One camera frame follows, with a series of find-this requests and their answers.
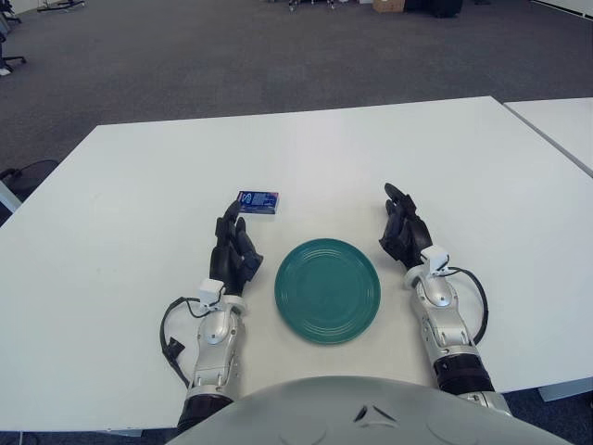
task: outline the teal plate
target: teal plate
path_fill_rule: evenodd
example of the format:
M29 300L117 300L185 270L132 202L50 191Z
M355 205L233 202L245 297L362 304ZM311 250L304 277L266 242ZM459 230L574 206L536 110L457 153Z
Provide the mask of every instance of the teal plate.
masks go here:
M325 345L349 341L364 331L381 300L379 278L367 257L330 238L290 252L274 291L284 321L300 336Z

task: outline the gray carpet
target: gray carpet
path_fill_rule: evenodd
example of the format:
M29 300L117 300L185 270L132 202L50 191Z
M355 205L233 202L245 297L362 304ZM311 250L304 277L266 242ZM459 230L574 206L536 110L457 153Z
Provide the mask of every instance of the gray carpet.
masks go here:
M510 392L505 399L512 415L571 443L593 445L591 393L544 402L537 389Z
M88 0L22 15L0 79L0 169L63 159L98 124L492 95L593 95L591 22L526 0L456 19L370 5Z

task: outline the black wire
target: black wire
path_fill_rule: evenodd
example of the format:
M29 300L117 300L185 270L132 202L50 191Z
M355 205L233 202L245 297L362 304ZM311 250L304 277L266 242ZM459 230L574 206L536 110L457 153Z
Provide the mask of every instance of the black wire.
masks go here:
M474 345L477 345L480 340L482 340L482 337L484 337L484 334L486 333L486 327L488 326L488 300L486 298L486 292L484 291L484 288L482 287L482 283L480 283L480 280L478 280L477 276L475 276L473 274L473 272L468 271L467 269L462 269L461 267L450 267L449 269L451 269L452 271L454 271L453 273L448 273L445 276L451 276L454 275L455 273L465 273L467 276L469 276L473 283L475 284L475 286L478 288L478 292L480 293L480 298L482 299L482 306L483 306L483 311L482 311L482 322L480 323L480 329L478 329L477 334L475 335L475 337L473 338L473 343Z
M204 313L200 314L200 315L195 315L194 311L192 311L192 306L189 304L190 301L196 301L196 302L200 302L200 299L185 299L185 303L187 303L187 309L189 310L189 313L192 314L192 317L194 318L203 318L206 315L208 315L209 313L211 313L211 311L205 311Z
M209 307L209 308L211 308L212 306L216 306L217 304L219 304L219 303L221 302L221 295L222 295L222 292L219 292L219 297L218 297L218 299L217 299L216 301L214 301L213 303L210 303L210 304L208 305L208 307Z
M200 315L195 315L194 312L192 311L192 308L189 304L190 301L197 301L199 302L199 299L189 299L186 297L179 297L178 299L176 299L175 301L173 301L169 307L167 308L167 310L165 311L165 314L163 315L162 320L160 321L160 329L158 331L158 338L160 340L160 349L163 352L163 355L165 356L165 358L167 359L167 362L169 363L170 367L173 368L173 371L175 371L175 374L181 378L181 380L183 381L183 384L188 388L189 387L189 380L187 379L187 377L185 375L183 375L183 371L182 368L179 366L179 364L177 363L177 357L172 357L170 354L170 345L167 343L167 340L165 339L165 321L167 320L167 317L169 316L170 312L175 309L177 306L179 306L180 304L186 303L187 304L187 309L189 309L189 312L192 314L192 316L194 318L202 318L205 317L206 315L208 315L210 313L210 311L206 311L205 313L202 313Z

